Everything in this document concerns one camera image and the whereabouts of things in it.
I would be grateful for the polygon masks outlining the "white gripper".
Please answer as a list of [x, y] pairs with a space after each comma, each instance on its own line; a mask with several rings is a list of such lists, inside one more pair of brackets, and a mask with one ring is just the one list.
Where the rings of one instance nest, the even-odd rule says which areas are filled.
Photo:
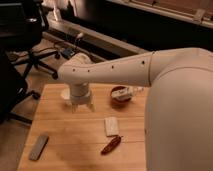
[[88, 83], [83, 84], [71, 84], [70, 88], [70, 101], [74, 106], [71, 106], [72, 113], [76, 112], [75, 105], [87, 105], [90, 111], [95, 112], [94, 104], [90, 104], [92, 101], [92, 92]]

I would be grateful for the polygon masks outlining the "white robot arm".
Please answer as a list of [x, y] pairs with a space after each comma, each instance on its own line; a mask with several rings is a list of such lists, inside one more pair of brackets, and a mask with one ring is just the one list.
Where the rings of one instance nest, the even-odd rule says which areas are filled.
[[213, 52], [180, 48], [101, 63], [78, 53], [58, 74], [75, 105], [89, 101], [91, 83], [147, 87], [147, 171], [213, 171]]

